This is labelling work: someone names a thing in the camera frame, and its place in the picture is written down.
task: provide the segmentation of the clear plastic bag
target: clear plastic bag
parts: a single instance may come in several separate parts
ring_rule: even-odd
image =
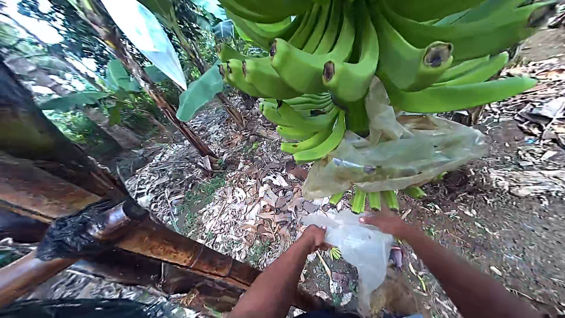
[[[106,10],[125,36],[157,68],[186,89],[179,58],[161,24],[136,0],[102,0]]]
[[[346,131],[339,146],[312,165],[303,186],[307,200],[352,185],[367,192],[419,185],[487,152],[483,134],[471,127],[427,115],[395,118],[376,77],[365,101],[369,138]]]
[[[311,214],[302,218],[305,225],[326,226],[325,241],[341,250],[341,256],[359,273],[359,311],[369,316],[371,293],[386,275],[393,237],[376,226],[359,223],[359,215],[344,210],[337,214]]]

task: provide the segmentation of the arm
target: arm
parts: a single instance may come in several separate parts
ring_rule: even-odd
[[[445,293],[466,317],[541,317],[519,298],[510,294],[494,278],[481,273],[468,262],[450,253],[423,231],[412,227],[390,212],[362,217],[361,223],[405,240],[437,278]]]
[[[285,317],[297,292],[306,256],[318,248],[327,248],[323,243],[324,236],[325,229],[310,225],[288,250],[255,279],[229,318]]]

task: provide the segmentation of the ground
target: ground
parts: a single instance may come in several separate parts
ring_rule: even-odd
[[[561,28],[543,30],[526,42],[521,64],[502,75],[529,73],[541,81],[521,96],[486,107],[475,128],[485,134],[489,154],[424,186],[425,199],[404,198],[399,211],[552,316],[565,311],[565,204],[560,186],[565,182],[565,151],[559,146],[565,129],[559,119],[549,125],[517,114],[565,96],[564,40]],[[238,97],[232,98],[237,103]],[[299,236],[301,217],[320,209],[340,211],[349,203],[344,199],[334,209],[328,198],[304,201],[301,184],[308,165],[297,166],[280,152],[274,126],[256,109],[242,111],[249,131],[225,125],[229,119],[221,108],[208,108],[190,122],[207,135],[224,171],[212,177],[192,147],[177,143],[162,149],[127,185],[171,228],[264,268]],[[555,175],[546,177],[544,171],[550,170]],[[406,274],[432,315],[458,317],[410,247],[402,248]],[[357,303],[355,268],[331,260],[327,253],[309,257],[301,286],[336,306],[351,309]]]

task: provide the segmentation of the forearm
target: forearm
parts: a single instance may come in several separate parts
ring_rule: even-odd
[[[424,261],[464,317],[540,317],[501,283],[453,255],[421,230],[411,229],[403,239]]]
[[[310,249],[306,240],[292,244],[255,279],[229,317],[285,317]]]

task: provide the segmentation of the hand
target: hand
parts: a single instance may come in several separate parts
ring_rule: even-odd
[[[308,225],[306,230],[302,233],[299,240],[302,240],[308,245],[309,252],[312,253],[318,249],[327,251],[331,245],[324,243],[326,227],[317,227],[315,225]]]
[[[386,208],[383,208],[374,216],[360,217],[359,222],[374,225],[383,233],[391,234],[398,238],[403,238],[410,231],[410,225]]]

